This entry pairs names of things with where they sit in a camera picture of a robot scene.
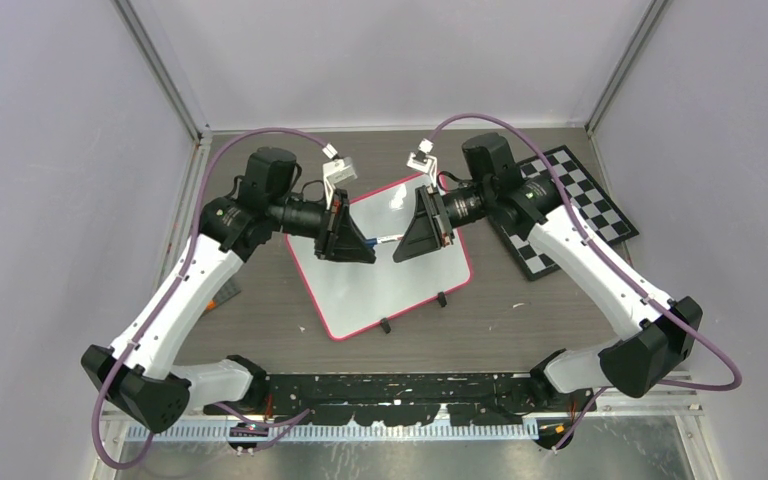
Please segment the pink framed whiteboard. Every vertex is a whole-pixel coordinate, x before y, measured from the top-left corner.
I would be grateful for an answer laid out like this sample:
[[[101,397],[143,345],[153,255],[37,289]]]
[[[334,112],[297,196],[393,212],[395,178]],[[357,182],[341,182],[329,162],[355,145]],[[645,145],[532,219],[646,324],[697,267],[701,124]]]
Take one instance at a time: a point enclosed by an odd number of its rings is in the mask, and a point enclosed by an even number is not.
[[[415,189],[427,178],[415,174],[353,200],[350,213],[369,238],[404,233],[413,217]],[[463,237],[454,244],[405,262],[393,261],[396,241],[374,247],[376,262],[319,260],[313,241],[287,235],[287,248],[328,337],[343,341],[377,328],[467,285],[473,275]]]

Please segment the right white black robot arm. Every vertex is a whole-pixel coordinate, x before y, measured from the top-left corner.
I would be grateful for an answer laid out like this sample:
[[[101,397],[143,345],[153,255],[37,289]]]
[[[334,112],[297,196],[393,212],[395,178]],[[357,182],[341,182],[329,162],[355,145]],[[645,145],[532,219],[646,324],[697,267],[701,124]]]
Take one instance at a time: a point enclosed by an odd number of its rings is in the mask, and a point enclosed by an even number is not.
[[[424,140],[408,157],[408,167],[431,182],[415,191],[415,212],[394,261],[448,247],[457,228],[489,218],[566,272],[616,334],[613,341],[588,349],[560,350],[533,368],[530,392],[537,406],[556,410],[571,392],[586,387],[614,387],[641,398],[689,356],[701,306],[690,296],[672,298],[633,270],[576,208],[566,207],[548,171],[525,176],[506,138],[481,134],[462,145],[469,178],[444,192],[431,148]]]

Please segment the white marker pen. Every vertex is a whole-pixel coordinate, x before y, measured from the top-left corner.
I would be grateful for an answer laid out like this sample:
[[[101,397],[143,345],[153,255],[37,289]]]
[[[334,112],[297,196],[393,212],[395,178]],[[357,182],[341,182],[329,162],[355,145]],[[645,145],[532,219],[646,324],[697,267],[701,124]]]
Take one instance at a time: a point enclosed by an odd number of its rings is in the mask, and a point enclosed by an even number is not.
[[[393,243],[393,242],[399,242],[403,239],[403,234],[393,234],[393,235],[384,235],[384,236],[378,236],[376,238],[377,244],[385,244],[385,243]]]

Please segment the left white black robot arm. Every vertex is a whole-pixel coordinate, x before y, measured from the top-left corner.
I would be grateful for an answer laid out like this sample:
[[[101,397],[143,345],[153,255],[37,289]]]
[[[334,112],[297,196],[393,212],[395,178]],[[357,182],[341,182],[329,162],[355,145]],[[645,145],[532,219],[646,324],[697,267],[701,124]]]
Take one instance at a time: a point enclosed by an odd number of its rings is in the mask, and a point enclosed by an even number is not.
[[[294,187],[296,156],[261,147],[247,160],[232,190],[209,201],[178,265],[137,319],[110,346],[90,346],[81,364],[104,398],[152,434],[186,412],[230,402],[258,412],[267,398],[265,371],[239,355],[212,364],[174,361],[208,303],[274,234],[313,240],[316,259],[372,264],[374,249],[350,216],[344,186],[357,174],[348,157],[333,153],[322,166],[324,197],[307,200]]]

